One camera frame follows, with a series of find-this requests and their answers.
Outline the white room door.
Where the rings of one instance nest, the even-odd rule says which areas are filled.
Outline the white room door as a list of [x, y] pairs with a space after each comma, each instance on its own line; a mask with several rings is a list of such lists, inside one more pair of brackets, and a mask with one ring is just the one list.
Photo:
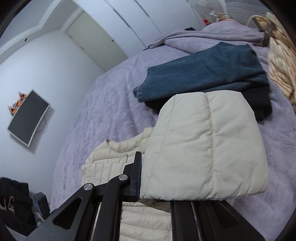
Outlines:
[[84, 11], [66, 34], [105, 72], [127, 59], [114, 39]]

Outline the folded blue jeans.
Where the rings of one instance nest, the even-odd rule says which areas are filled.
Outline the folded blue jeans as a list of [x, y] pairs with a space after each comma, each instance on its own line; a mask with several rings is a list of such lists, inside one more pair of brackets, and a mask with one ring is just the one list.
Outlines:
[[220, 42], [197, 53], [147, 69], [144, 82], [133, 90], [139, 102], [189, 92], [269, 88], [267, 73], [250, 45]]

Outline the folded black garment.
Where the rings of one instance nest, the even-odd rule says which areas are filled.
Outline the folded black garment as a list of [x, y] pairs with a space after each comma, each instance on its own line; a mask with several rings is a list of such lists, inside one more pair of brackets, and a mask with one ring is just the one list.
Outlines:
[[[265, 120], [272, 113], [273, 109], [269, 98], [269, 88], [262, 87], [249, 89], [242, 92], [242, 95], [252, 108], [257, 122]], [[146, 101], [145, 105], [159, 113], [161, 108], [170, 98], [171, 96]]]

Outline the white wardrobe doors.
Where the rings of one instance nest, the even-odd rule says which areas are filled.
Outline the white wardrobe doors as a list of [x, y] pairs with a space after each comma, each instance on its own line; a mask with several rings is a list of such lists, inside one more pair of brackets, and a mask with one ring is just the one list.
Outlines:
[[192, 27], [201, 30], [197, 13], [188, 1], [75, 0], [131, 57], [158, 37]]

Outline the wall-mounted white-framed television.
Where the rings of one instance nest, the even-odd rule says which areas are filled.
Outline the wall-mounted white-framed television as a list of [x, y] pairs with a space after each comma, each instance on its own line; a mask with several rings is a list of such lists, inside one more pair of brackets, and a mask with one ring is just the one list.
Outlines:
[[49, 102], [32, 89], [20, 106], [17, 107], [8, 124], [7, 131], [22, 144], [29, 147], [49, 108]]

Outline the mauve folded sheet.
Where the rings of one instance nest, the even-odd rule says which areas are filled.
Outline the mauve folded sheet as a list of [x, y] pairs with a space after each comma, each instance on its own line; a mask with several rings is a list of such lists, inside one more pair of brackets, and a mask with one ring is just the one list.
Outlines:
[[225, 20], [210, 24], [200, 31], [180, 30], [171, 34], [162, 35], [153, 43], [149, 44], [146, 49], [154, 49], [165, 44], [167, 40], [178, 38], [202, 38], [229, 42], [245, 41], [259, 43], [263, 39], [263, 32], [242, 25], [234, 20]]

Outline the lilac embossed bed blanket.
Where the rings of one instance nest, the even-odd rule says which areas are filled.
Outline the lilac embossed bed blanket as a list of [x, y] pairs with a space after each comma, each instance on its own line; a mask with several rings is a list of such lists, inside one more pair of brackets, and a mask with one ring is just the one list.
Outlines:
[[[81, 166], [102, 142], [124, 141], [154, 126], [157, 114], [138, 102], [133, 89], [147, 69], [208, 49], [219, 40], [170, 39], [147, 49], [101, 75], [87, 93], [57, 161], [50, 208], [62, 205], [81, 186]], [[278, 86], [270, 83], [273, 111], [259, 123], [268, 164], [268, 186], [262, 194], [237, 199], [234, 208], [266, 240], [295, 226], [295, 113]]]

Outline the orange flower wall decoration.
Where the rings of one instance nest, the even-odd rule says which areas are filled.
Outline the orange flower wall decoration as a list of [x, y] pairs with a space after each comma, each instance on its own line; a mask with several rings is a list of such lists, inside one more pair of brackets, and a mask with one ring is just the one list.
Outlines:
[[18, 92], [18, 96], [19, 98], [15, 103], [13, 103], [12, 105], [8, 105], [8, 110], [12, 116], [15, 115], [15, 113], [18, 111], [19, 107], [22, 105], [28, 95], [22, 92]]

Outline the grey quilted headboard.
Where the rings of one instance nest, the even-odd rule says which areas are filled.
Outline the grey quilted headboard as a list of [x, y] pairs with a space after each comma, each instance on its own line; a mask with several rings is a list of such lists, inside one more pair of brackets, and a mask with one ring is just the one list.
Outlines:
[[247, 25], [253, 15], [266, 16], [270, 10], [259, 0], [225, 0], [230, 18]]

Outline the dark clothes pile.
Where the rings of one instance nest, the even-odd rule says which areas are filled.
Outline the dark clothes pile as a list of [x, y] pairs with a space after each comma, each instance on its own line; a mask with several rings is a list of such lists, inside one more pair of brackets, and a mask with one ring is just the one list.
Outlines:
[[1, 240], [16, 240], [11, 231], [27, 237], [37, 228], [33, 204], [42, 221], [50, 216], [46, 195], [39, 192], [32, 199], [27, 183], [1, 177]]

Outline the beige striped knit garment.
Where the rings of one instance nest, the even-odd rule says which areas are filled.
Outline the beige striped knit garment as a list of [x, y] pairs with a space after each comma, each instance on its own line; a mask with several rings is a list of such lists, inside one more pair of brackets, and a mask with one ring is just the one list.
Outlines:
[[253, 15], [247, 25], [251, 22], [264, 33], [260, 45], [269, 47], [267, 62], [271, 80], [295, 107], [295, 46], [291, 38], [272, 13]]

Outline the cream quilted puffer jacket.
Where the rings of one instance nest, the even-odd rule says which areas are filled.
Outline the cream quilted puffer jacket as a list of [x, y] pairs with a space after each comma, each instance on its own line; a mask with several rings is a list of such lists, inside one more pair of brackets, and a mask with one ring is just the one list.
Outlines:
[[235, 199], [267, 187], [263, 140], [240, 92], [173, 96], [153, 128], [96, 147], [81, 167], [82, 183], [107, 183], [136, 152], [143, 163], [140, 201], [123, 204], [120, 240], [171, 240], [170, 200]]

